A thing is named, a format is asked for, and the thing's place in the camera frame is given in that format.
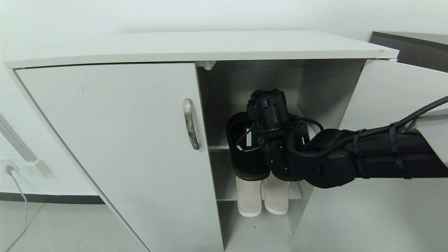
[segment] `baseboard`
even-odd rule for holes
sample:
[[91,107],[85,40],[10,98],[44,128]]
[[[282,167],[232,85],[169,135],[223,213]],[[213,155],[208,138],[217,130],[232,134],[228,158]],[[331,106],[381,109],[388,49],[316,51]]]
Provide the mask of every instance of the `baseboard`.
[[[94,195],[42,195],[25,194],[28,202],[55,204],[104,204],[99,196]],[[20,193],[0,192],[0,201],[23,201]]]

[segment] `metal handle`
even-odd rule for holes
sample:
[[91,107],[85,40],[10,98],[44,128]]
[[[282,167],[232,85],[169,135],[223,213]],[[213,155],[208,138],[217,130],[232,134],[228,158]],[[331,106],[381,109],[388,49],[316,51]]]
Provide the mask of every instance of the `metal handle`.
[[184,100],[184,115],[185,123],[187,124],[188,137],[190,138],[193,149],[198,150],[199,144],[198,139],[196,138],[196,132],[194,131],[193,112],[191,111],[192,106],[193,101],[190,98]]

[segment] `wire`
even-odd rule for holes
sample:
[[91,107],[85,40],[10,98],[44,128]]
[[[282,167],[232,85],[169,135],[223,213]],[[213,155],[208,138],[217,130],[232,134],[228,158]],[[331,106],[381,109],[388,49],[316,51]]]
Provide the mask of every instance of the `wire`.
[[250,129],[249,129],[248,131],[246,131],[246,133],[244,133],[244,134],[238,139],[238,141],[237,141],[237,148],[238,148],[240,151],[251,152],[251,151],[258,150],[258,149],[261,148],[261,146],[258,146],[258,147],[255,147],[255,148],[253,148],[253,149],[243,150],[243,148],[241,148],[241,146],[240,146],[240,142],[241,142],[241,140],[243,140],[243,138],[244,138],[245,136],[247,136],[247,134],[249,134],[249,132],[251,132],[251,131],[253,130],[254,127],[255,127],[255,121],[254,121],[254,123],[252,123],[252,126],[250,127]]
[[10,249],[11,249],[11,247],[20,239],[20,237],[22,237],[22,235],[25,233],[25,231],[26,231],[26,229],[28,228],[27,226],[26,226],[26,223],[27,223],[27,218],[28,218],[28,201],[26,200],[26,197],[25,197],[25,195],[23,194],[23,192],[22,192],[22,190],[20,189],[20,186],[19,186],[19,184],[17,183],[17,180],[16,180],[16,178],[13,176],[13,174],[12,173],[8,173],[13,179],[14,179],[14,182],[16,183],[16,186],[17,186],[17,188],[19,189],[19,192],[20,192],[20,195],[22,195],[22,198],[23,198],[23,200],[25,201],[25,227],[23,228],[23,232],[17,237],[17,239],[6,249],[6,251],[5,252],[8,252]]
[[[428,105],[418,109],[417,111],[415,111],[414,113],[406,116],[405,118],[399,120],[396,123],[396,127],[400,128],[402,126],[405,126],[407,123],[415,120],[416,118],[418,118],[419,116],[423,115],[424,113],[439,107],[440,105],[443,105],[445,103],[448,103],[448,96],[445,96],[443,98],[440,98],[434,102],[429,103]],[[344,144],[347,144],[349,142],[351,142],[353,140],[353,135],[352,136],[348,136],[345,137],[339,141],[337,141],[335,144],[333,144],[332,146],[330,146],[329,148],[315,153],[306,153],[306,152],[299,152],[294,148],[294,140],[293,140],[293,136],[294,136],[294,132],[297,130],[297,128],[299,128],[300,125],[297,125],[294,127],[294,129],[289,133],[288,135],[288,150],[293,153],[294,155],[298,155],[301,157],[309,157],[309,158],[319,158],[319,157],[323,157],[326,156],[328,154],[330,154],[332,151],[336,150],[337,148],[341,147]],[[373,136],[373,135],[377,135],[377,134],[381,134],[381,133],[386,133],[389,131],[389,125],[388,126],[384,126],[384,127],[380,127],[380,128],[374,128],[374,129],[370,129],[370,130],[365,130],[363,132],[361,132],[359,134],[359,138],[365,138],[368,136]]]
[[322,124],[320,124],[318,121],[315,121],[313,119],[309,119],[309,118],[305,118],[305,117],[297,117],[297,120],[300,122],[310,122],[314,125],[316,125],[317,127],[319,127],[320,131],[323,131],[323,126]]

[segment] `gray floor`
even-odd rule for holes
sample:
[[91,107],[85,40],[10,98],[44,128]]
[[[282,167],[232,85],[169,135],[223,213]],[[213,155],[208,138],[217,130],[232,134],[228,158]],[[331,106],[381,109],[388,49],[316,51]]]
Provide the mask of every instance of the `gray floor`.
[[[22,232],[24,209],[0,201],[0,252]],[[9,252],[147,252],[106,205],[29,203],[28,223]]]

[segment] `black cable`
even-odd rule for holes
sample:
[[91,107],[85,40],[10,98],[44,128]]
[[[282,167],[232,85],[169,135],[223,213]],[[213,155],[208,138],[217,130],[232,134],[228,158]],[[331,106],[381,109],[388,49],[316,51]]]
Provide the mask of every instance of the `black cable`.
[[[448,103],[448,96],[445,96],[441,99],[438,99],[434,102],[431,102],[430,104],[420,108],[419,110],[415,111],[414,113],[406,116],[405,118],[399,120],[396,123],[397,128],[400,128],[404,125],[406,125],[408,122],[415,120],[416,118],[418,118],[419,116],[423,115],[424,113],[439,107],[440,105],[443,105],[445,103]],[[309,158],[319,158],[319,157],[323,157],[326,156],[328,154],[330,154],[331,152],[335,151],[337,148],[343,146],[344,144],[347,144],[351,141],[353,141],[353,137],[354,136],[348,136],[346,138],[343,138],[339,141],[337,141],[335,144],[333,144],[332,146],[328,147],[327,149],[315,153],[315,152],[311,152],[311,153],[306,153],[306,152],[299,152],[294,148],[294,139],[293,139],[293,135],[294,132],[297,130],[297,128],[299,128],[299,125],[294,127],[294,129],[289,133],[288,135],[288,150],[293,153],[294,155],[299,155],[301,157],[309,157]],[[388,126],[384,126],[384,127],[380,127],[380,128],[374,128],[374,129],[370,129],[370,130],[365,130],[362,133],[359,134],[359,138],[365,138],[368,136],[373,136],[373,135],[377,135],[377,134],[381,134],[381,133],[385,133],[388,132],[389,130],[389,125]]]
[[319,127],[320,131],[323,131],[323,126],[318,121],[315,121],[315,120],[309,119],[309,118],[304,118],[304,117],[297,117],[297,120],[302,121],[302,122],[312,123],[312,124],[316,125],[317,127]]

